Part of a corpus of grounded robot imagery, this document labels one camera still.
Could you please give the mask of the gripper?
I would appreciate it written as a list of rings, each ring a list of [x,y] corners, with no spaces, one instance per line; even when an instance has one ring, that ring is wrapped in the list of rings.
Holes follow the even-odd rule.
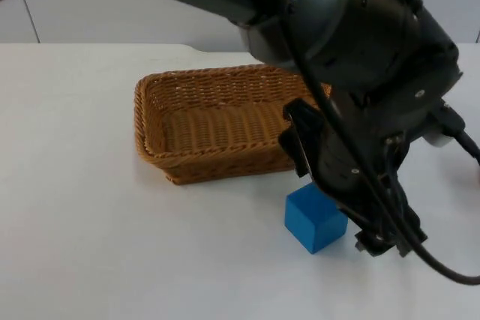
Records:
[[[319,138],[319,154],[314,161],[313,178],[319,188],[330,196],[340,212],[359,228],[355,248],[378,256],[380,251],[397,248],[400,257],[410,252],[378,206],[375,196],[359,167],[350,157],[337,134],[326,126]]]

